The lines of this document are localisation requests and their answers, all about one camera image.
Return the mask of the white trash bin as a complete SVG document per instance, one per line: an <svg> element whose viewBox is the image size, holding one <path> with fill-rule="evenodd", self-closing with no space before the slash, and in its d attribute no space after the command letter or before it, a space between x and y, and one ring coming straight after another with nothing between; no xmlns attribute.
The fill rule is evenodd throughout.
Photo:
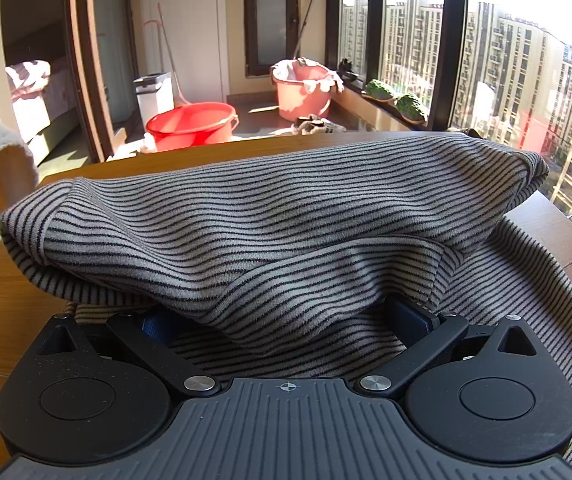
<svg viewBox="0 0 572 480"><path fill-rule="evenodd" d="M169 72L138 77L133 87L143 126L158 114L174 107L172 78Z"/></svg>

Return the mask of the green potted plant near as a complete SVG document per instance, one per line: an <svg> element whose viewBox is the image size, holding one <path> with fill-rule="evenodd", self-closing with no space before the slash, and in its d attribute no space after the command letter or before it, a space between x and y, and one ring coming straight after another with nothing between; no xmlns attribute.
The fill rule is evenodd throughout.
<svg viewBox="0 0 572 480"><path fill-rule="evenodd" d="M423 125L427 122L428 116L423 103L412 93L399 96L394 106L407 122L412 122L414 125Z"/></svg>

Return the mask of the mop pole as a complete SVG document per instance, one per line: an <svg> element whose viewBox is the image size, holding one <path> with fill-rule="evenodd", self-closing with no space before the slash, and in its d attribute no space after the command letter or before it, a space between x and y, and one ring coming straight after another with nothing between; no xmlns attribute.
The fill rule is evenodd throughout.
<svg viewBox="0 0 572 480"><path fill-rule="evenodd" d="M301 22L299 30L298 30L297 41L295 44L295 50L294 50L294 52L292 52L293 58L298 58L298 56L300 56L302 38L303 38L304 31L306 30L306 27L307 27L307 24L309 21L309 16L310 16L310 13L312 10L313 3L314 3L314 0L308 1L307 7L306 7L306 12L304 12L304 14L303 14L303 19L302 19L302 22Z"/></svg>

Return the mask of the grey black striped sweater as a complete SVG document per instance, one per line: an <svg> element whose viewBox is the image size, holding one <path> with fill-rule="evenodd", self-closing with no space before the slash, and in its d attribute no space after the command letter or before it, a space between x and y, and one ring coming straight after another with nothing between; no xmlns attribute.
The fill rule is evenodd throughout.
<svg viewBox="0 0 572 480"><path fill-rule="evenodd" d="M572 281L510 218L547 176L533 152L410 133L40 188L2 240L74 309L0 392L3 476L572 479ZM387 299L468 332L364 396L404 350ZM135 311L221 391L181 398L136 364L107 326Z"/></svg>

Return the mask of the grey slippers pair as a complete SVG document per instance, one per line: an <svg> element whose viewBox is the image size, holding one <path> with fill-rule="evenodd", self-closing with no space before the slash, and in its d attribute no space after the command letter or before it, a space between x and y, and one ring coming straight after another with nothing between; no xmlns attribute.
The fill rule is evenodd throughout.
<svg viewBox="0 0 572 480"><path fill-rule="evenodd" d="M317 133L343 133L347 128L331 122L330 120L311 114L306 117L299 117L292 124L292 133L299 134L300 136L310 136L310 134Z"/></svg>

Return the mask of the green potted plant far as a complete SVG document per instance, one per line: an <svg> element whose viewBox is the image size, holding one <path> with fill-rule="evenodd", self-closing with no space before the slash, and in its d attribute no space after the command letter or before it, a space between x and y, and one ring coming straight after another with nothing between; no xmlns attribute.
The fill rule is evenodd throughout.
<svg viewBox="0 0 572 480"><path fill-rule="evenodd" d="M391 103L396 97L394 89L385 81L371 79L362 90L362 94L372 101L379 103Z"/></svg>

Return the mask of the pink bucket with cloth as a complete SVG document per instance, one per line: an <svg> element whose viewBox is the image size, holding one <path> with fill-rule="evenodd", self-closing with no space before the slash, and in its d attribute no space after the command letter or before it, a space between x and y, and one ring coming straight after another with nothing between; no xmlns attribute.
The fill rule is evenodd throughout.
<svg viewBox="0 0 572 480"><path fill-rule="evenodd" d="M308 58L281 60L271 67L270 75L280 117L290 122L309 116L325 118L332 93L344 91L344 82L334 70Z"/></svg>

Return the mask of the red plastic bucket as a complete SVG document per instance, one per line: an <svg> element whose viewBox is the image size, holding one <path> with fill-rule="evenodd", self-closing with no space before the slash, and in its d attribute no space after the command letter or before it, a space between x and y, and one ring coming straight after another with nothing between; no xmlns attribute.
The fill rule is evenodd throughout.
<svg viewBox="0 0 572 480"><path fill-rule="evenodd" d="M158 152L228 143L239 123L228 103L201 102L175 107L149 119L146 131Z"/></svg>

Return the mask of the green potted plant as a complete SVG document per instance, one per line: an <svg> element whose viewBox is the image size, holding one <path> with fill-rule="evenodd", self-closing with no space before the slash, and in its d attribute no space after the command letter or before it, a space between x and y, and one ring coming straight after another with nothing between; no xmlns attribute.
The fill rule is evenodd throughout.
<svg viewBox="0 0 572 480"><path fill-rule="evenodd" d="M391 103L396 97L394 89L385 81L371 79L362 90L362 94L372 101L379 103Z"/></svg>
<svg viewBox="0 0 572 480"><path fill-rule="evenodd" d="M407 122L412 122L414 125L423 125L427 122L428 116L423 103L412 93L399 96L394 106Z"/></svg>

